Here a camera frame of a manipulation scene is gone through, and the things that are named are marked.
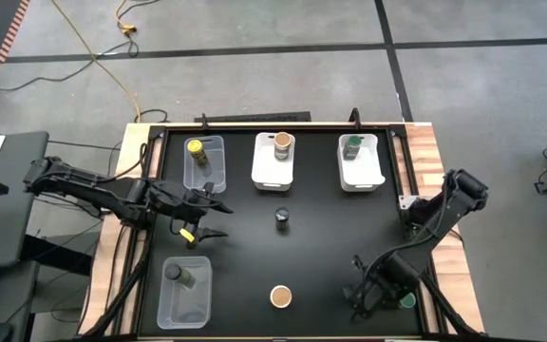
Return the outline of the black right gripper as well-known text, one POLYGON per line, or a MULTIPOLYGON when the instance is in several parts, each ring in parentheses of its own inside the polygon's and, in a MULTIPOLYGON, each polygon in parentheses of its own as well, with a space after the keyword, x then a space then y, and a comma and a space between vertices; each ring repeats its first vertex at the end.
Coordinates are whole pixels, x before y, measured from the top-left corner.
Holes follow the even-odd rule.
POLYGON ((379 307, 398 307, 399 299, 413 293, 397 254, 381 256, 369 265, 357 257, 356 268, 362 273, 361 282, 342 288, 344 298, 353 309, 352 323, 372 318, 379 307))

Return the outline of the black ribbed bar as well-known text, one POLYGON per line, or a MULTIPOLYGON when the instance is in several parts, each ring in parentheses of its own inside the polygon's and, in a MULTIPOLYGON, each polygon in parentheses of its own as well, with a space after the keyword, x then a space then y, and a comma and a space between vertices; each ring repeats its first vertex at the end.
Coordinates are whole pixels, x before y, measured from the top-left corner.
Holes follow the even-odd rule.
POLYGON ((309 111, 245 114, 233 116, 207 116, 202 114, 195 123, 250 123, 250 122, 310 122, 309 111))

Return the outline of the white plastic bin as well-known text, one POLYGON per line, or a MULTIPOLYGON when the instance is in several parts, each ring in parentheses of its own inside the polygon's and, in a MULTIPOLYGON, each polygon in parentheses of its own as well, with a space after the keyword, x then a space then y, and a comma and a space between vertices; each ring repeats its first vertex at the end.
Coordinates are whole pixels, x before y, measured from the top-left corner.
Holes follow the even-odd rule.
POLYGON ((251 177, 259 190, 285 192, 293 182, 295 139, 290 157, 278 161, 274 157, 275 134, 262 132, 256 135, 251 177))
POLYGON ((378 138, 373 134, 344 134, 338 139, 337 160, 340 184, 346 192, 372 192, 386 181, 378 155, 378 138), (362 138, 360 152, 353 161, 345 161, 342 149, 349 136, 362 138))

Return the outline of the grey desk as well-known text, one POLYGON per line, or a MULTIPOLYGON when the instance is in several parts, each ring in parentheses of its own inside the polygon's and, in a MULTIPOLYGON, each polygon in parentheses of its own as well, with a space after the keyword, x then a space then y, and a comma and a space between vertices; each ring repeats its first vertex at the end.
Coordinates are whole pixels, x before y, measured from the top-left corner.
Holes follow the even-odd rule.
POLYGON ((0 182, 9 188, 0 196, 0 269, 20 259, 33 204, 23 179, 30 163, 45 156, 48 138, 45 131, 12 134, 0 148, 0 182))

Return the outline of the black-lid spice jar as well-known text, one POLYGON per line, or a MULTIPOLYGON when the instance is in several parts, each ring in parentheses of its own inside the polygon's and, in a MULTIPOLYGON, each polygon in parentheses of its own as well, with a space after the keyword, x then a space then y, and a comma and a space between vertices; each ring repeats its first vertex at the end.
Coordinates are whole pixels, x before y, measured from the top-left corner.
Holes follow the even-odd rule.
POLYGON ((278 231, 289 229, 290 211, 286 207, 278 207, 274 212, 275 228, 278 231))
POLYGON ((192 274, 177 263, 168 264, 164 268, 163 275, 166 279, 175 281, 187 288, 192 288, 195 284, 195 278, 192 274))

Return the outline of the yellow-lid spice jar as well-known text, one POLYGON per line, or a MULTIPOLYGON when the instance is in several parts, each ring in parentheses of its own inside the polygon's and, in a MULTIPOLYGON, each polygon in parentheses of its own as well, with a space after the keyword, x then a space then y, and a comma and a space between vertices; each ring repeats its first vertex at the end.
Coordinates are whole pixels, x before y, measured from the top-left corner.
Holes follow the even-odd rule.
POLYGON ((193 139, 187 143, 187 151, 197 166, 203 167, 208 163, 208 158, 201 140, 193 139))

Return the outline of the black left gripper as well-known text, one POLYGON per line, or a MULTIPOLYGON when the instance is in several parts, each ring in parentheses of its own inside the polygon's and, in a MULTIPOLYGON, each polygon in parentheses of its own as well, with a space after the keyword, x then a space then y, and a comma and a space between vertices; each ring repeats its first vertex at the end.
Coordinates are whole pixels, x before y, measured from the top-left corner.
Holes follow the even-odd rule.
MULTIPOLYGON (((232 214, 234 211, 227 207, 222 201, 201 197, 198 203, 189 202, 186 198, 185 189, 178 184, 166 185, 164 182, 151 182, 147 190, 149 207, 157 214, 165 215, 171 219, 178 219, 189 224, 198 224, 200 219, 207 214, 210 208, 224 214, 232 214)), ((198 228, 194 232, 196 238, 225 238, 225 232, 198 228)))

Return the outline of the tan-lid spice jar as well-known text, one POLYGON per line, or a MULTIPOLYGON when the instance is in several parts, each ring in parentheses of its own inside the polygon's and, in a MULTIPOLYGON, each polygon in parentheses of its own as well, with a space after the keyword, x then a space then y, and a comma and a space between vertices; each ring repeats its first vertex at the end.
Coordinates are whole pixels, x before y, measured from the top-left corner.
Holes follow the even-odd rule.
POLYGON ((285 285, 276 285, 270 291, 270 302, 277 309, 285 309, 292 303, 292 291, 285 285))
POLYGON ((292 154, 294 137, 287 132, 278 132, 273 137, 274 157, 278 161, 287 160, 292 154))

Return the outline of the clear plastic bin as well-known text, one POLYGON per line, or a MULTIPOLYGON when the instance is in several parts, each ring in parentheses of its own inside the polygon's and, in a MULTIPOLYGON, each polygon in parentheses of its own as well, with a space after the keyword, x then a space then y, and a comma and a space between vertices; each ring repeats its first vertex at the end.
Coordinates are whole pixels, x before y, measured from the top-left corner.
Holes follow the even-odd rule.
POLYGON ((226 190, 225 146, 221 136, 192 137, 184 142, 183 184, 188 189, 202 189, 207 183, 213 184, 212 193, 226 190), (193 139, 203 142, 208 163, 199 167, 187 151, 187 143, 193 139))
POLYGON ((213 269, 206 256, 168 257, 162 266, 157 324, 163 330, 203 328, 211 316, 213 269), (177 263, 195 278, 187 288, 164 277, 164 268, 177 263))

